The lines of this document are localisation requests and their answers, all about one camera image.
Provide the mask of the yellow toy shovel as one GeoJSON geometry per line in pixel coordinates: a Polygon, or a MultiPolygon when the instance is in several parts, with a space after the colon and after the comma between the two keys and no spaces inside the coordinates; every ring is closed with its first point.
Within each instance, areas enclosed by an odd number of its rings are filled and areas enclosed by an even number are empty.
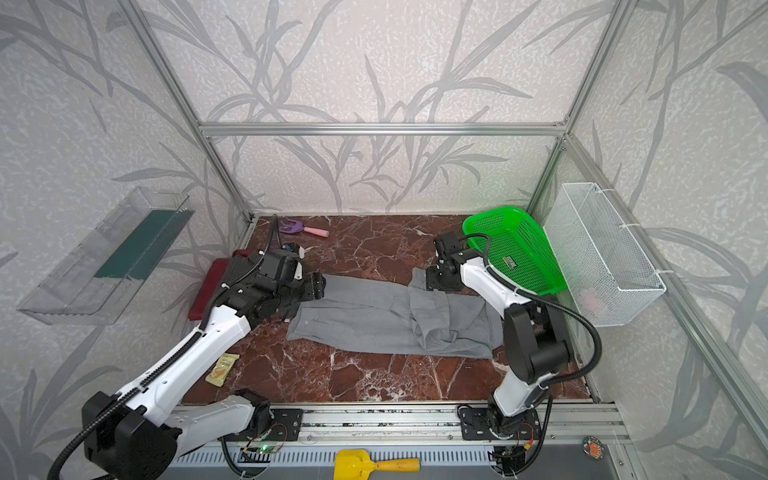
{"type": "Polygon", "coordinates": [[[375,471],[419,472],[419,459],[373,461],[366,450],[342,450],[334,461],[334,480],[368,480],[375,471]]]}

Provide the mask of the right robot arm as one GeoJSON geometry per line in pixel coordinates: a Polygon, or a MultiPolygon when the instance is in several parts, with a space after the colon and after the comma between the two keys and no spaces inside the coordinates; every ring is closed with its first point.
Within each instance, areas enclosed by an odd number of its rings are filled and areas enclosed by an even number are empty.
{"type": "Polygon", "coordinates": [[[464,287],[478,293],[501,317],[508,370],[488,400],[484,416],[472,420],[470,434],[499,440],[519,426],[532,428],[530,411],[550,393],[549,380],[572,361],[573,349],[563,313],[508,281],[475,249],[439,248],[426,271],[427,287],[442,291],[464,287]]]}

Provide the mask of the green snack packet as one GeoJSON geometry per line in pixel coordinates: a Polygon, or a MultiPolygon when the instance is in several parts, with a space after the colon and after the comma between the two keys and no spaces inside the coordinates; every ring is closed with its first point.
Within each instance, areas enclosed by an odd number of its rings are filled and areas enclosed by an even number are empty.
{"type": "Polygon", "coordinates": [[[206,375],[205,382],[218,388],[222,387],[239,358],[240,356],[237,354],[222,354],[206,375]]]}

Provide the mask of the purple pink toy rake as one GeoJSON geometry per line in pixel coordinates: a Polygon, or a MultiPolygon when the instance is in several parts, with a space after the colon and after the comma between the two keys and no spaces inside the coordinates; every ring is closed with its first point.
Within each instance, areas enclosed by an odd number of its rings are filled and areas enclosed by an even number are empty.
{"type": "Polygon", "coordinates": [[[279,231],[288,235],[307,233],[320,238],[328,238],[330,236],[330,232],[328,230],[309,227],[301,221],[290,218],[283,218],[279,221],[279,231]]]}

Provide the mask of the round green red badge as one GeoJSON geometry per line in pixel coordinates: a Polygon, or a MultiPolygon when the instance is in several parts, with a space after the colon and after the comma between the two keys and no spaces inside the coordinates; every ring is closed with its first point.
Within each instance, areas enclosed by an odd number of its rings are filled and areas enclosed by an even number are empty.
{"type": "Polygon", "coordinates": [[[582,445],[584,453],[593,460],[601,460],[604,458],[605,446],[597,437],[584,437],[582,445]]]}

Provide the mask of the clear plastic wall bin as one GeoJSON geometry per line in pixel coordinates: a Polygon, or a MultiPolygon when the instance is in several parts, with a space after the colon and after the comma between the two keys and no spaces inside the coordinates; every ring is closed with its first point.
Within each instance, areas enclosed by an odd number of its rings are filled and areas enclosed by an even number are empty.
{"type": "Polygon", "coordinates": [[[112,325],[186,227],[189,196],[134,188],[18,305],[46,325],[112,325]]]}

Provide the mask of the dark striped folded shirt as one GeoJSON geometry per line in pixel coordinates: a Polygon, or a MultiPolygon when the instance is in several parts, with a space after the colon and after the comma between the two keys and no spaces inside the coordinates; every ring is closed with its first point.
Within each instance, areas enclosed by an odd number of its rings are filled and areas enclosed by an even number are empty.
{"type": "Polygon", "coordinates": [[[249,256],[236,255],[230,260],[214,301],[216,305],[246,302],[271,295],[269,290],[257,283],[264,254],[264,251],[254,251],[249,256]]]}

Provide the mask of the grey long sleeve shirt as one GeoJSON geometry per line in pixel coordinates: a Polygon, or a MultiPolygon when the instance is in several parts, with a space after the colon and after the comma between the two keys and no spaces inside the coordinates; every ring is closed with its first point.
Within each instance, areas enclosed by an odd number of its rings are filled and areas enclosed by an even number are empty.
{"type": "Polygon", "coordinates": [[[489,359],[503,344],[499,314],[482,298],[426,289],[415,268],[409,285],[326,277],[324,297],[301,305],[286,338],[338,350],[489,359]]]}

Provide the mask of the green plastic basket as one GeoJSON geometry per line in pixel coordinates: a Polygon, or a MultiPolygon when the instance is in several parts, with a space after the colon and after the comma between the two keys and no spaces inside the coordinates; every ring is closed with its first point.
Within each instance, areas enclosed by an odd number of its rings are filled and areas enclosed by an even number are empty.
{"type": "Polygon", "coordinates": [[[504,206],[475,214],[464,220],[462,231],[491,238],[489,261],[511,282],[540,296],[567,289],[544,230],[524,210],[504,206]]]}

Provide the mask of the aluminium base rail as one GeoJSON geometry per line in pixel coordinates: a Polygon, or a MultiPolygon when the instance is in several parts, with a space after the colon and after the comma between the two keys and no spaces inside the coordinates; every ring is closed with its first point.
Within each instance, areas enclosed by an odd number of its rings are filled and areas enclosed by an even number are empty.
{"type": "Polygon", "coordinates": [[[611,404],[556,401],[544,427],[546,406],[537,408],[531,436],[522,425],[508,440],[465,439],[465,425],[458,416],[459,405],[450,402],[404,403],[306,403],[276,404],[275,414],[287,422],[296,435],[294,440],[251,439],[241,431],[245,427],[245,408],[230,400],[206,407],[181,406],[165,423],[171,427],[188,427],[195,435],[192,448],[213,442],[221,436],[253,450],[266,445],[289,446],[447,446],[475,442],[506,445],[543,439],[548,445],[580,444],[586,436],[597,437],[605,445],[629,444],[627,428],[611,404]]]}

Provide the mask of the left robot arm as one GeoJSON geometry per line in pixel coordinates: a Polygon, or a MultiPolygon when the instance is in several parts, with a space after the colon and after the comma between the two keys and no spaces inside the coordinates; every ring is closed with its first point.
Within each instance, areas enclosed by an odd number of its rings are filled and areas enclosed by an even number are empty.
{"type": "Polygon", "coordinates": [[[230,347],[263,321],[288,318],[324,295],[295,243],[233,258],[206,318],[161,360],[113,395],[99,392],[82,409],[85,457],[114,479],[156,479],[178,457],[232,434],[271,432],[270,402],[249,390],[178,413],[190,388],[230,347]]]}

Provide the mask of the maroon folded shirt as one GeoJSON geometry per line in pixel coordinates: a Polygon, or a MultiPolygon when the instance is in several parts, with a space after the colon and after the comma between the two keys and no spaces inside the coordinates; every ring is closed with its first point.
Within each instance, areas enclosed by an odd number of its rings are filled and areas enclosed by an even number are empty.
{"type": "Polygon", "coordinates": [[[213,261],[188,312],[189,321],[202,321],[211,299],[222,290],[221,285],[232,284],[255,265],[249,259],[253,253],[253,249],[235,250],[231,257],[213,261]]]}

